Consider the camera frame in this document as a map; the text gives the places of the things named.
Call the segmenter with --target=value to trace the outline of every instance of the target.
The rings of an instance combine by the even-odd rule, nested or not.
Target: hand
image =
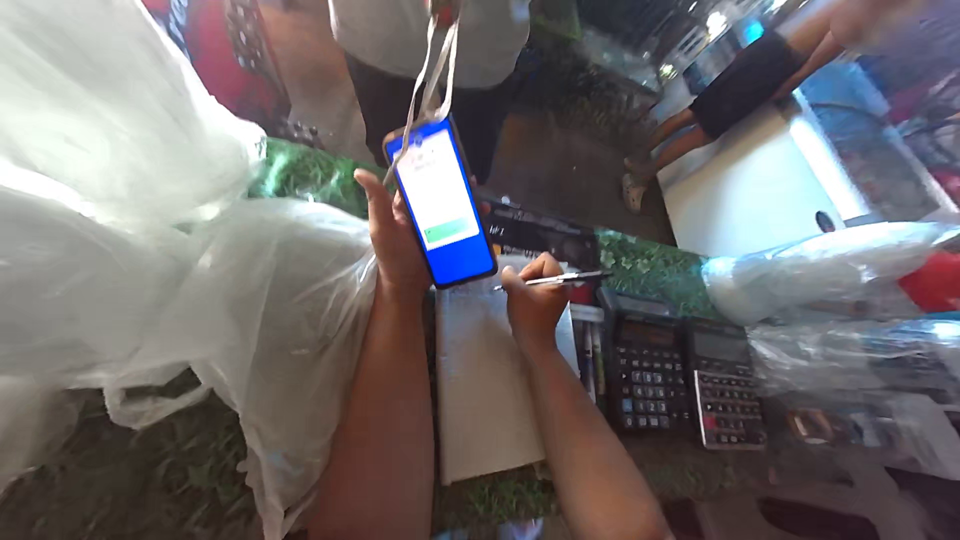
[[[379,269],[377,286],[419,302],[430,288],[430,274],[399,190],[391,202],[390,192],[372,172],[357,169],[353,178],[367,192],[370,240]]]
[[[524,281],[559,276],[563,270],[555,258],[541,253],[518,274],[511,266],[500,273],[507,291],[507,315],[514,339],[524,353],[556,349],[557,322],[570,301],[563,284],[527,286]]]

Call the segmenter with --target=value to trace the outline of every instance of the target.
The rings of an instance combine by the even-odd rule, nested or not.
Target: calculator
[[[607,416],[623,433],[690,430],[681,321],[666,303],[598,291],[605,310]]]
[[[743,328],[672,316],[670,305],[601,287],[607,418],[621,435],[699,439],[710,450],[766,447]]]

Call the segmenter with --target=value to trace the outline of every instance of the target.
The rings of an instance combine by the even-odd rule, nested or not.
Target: smartphone
[[[383,151],[389,162],[399,156],[402,146],[402,128],[387,135]],[[437,288],[497,271],[468,178],[467,161],[449,118],[411,127],[407,154],[396,165],[396,179]]]

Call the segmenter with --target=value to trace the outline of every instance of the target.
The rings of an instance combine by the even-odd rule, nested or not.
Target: white paper
[[[506,256],[500,267],[528,258]],[[507,319],[499,276],[437,293],[437,386],[441,480],[451,482],[513,469],[546,458],[533,402]],[[557,345],[579,377],[570,309],[557,325]]]

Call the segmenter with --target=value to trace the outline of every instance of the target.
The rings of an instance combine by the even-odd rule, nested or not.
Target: person
[[[770,99],[789,95],[807,77],[848,47],[876,38],[918,0],[812,0],[775,31],[748,45],[687,109],[667,118],[651,135],[654,149],[679,130],[652,161],[624,160],[623,200],[637,213],[643,192],[663,167],[710,144]]]
[[[434,431],[421,306],[430,280],[397,196],[358,171],[367,191],[378,275],[348,404],[333,437],[308,524],[311,540],[426,539],[434,486]],[[562,285],[525,280],[561,273],[549,254],[502,281],[547,462],[576,538],[672,538],[640,471],[567,366],[555,340]]]
[[[490,176],[507,116],[516,58],[530,33],[530,0],[459,0],[460,37],[451,116],[479,184]],[[386,168],[383,138],[407,121],[426,57],[426,0],[329,0],[333,36],[344,49],[367,128],[367,147]],[[433,44],[436,62],[443,32]]]

